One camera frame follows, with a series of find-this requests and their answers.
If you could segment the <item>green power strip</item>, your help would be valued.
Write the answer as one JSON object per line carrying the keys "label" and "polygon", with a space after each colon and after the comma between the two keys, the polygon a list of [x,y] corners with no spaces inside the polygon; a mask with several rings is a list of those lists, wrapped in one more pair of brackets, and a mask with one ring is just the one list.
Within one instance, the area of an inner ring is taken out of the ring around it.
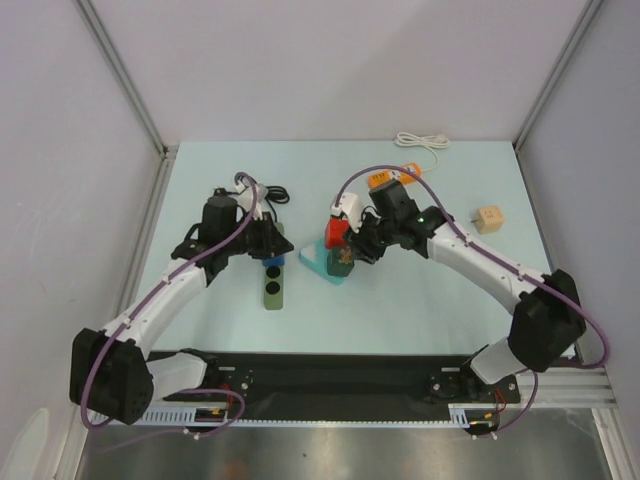
{"label": "green power strip", "polygon": [[284,266],[282,267],[264,267],[263,266],[264,267],[263,306],[267,311],[278,311],[283,309]]}

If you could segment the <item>blue cube plug adapter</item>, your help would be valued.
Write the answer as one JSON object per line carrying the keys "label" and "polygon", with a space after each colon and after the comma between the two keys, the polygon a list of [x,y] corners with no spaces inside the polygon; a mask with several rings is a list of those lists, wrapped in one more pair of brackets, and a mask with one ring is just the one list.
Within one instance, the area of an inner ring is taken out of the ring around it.
{"label": "blue cube plug adapter", "polygon": [[272,257],[269,259],[263,259],[262,260],[262,265],[264,267],[282,267],[285,265],[285,257],[284,256],[277,256],[277,257]]}

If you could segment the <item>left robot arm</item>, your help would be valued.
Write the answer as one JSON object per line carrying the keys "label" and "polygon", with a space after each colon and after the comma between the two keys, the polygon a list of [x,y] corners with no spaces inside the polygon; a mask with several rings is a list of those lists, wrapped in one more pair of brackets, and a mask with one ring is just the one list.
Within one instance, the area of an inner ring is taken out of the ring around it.
{"label": "left robot arm", "polygon": [[256,201],[242,206],[234,196],[210,197],[200,222],[172,251],[159,282],[103,328],[85,328],[74,338],[69,397],[79,406],[85,426],[94,426],[90,412],[131,425],[152,402],[183,391],[202,400],[214,397],[221,376],[212,369],[213,355],[186,348],[152,360],[152,348],[231,257],[269,260],[293,249],[271,214],[259,212]]}

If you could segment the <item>red cube plug adapter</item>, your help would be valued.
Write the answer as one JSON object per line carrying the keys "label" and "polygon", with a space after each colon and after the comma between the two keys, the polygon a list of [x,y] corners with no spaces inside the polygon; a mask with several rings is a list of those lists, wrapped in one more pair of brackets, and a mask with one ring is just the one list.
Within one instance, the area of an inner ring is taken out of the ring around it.
{"label": "red cube plug adapter", "polygon": [[349,229],[349,222],[343,218],[331,216],[325,228],[324,246],[327,250],[347,247],[344,235]]}

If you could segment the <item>teal triangular power socket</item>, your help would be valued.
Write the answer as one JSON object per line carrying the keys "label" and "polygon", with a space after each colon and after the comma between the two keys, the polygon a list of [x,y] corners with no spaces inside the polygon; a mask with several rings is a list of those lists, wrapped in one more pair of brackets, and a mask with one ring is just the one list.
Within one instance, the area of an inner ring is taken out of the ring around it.
{"label": "teal triangular power socket", "polygon": [[309,270],[333,285],[341,285],[346,278],[331,277],[327,273],[326,260],[329,250],[324,246],[324,240],[319,239],[304,247],[299,252],[299,260]]}

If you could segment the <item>dark green cube adapter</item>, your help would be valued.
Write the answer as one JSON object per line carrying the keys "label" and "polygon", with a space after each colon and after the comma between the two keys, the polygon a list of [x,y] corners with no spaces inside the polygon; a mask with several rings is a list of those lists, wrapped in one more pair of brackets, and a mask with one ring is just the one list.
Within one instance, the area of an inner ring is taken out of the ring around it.
{"label": "dark green cube adapter", "polygon": [[355,261],[349,246],[329,250],[326,260],[327,273],[331,277],[346,278],[354,269]]}

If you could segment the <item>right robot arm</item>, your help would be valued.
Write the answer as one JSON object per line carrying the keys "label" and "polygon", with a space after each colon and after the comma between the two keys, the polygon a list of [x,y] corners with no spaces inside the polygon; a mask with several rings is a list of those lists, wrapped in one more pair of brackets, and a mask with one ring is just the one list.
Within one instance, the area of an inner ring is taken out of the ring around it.
{"label": "right robot arm", "polygon": [[361,212],[344,235],[354,258],[374,264],[398,245],[461,274],[512,316],[509,333],[468,360],[461,388],[469,399],[486,400],[512,374],[546,371],[585,333],[576,285],[566,272],[521,266],[465,232],[443,207],[419,209],[398,181],[369,196],[373,212]]}

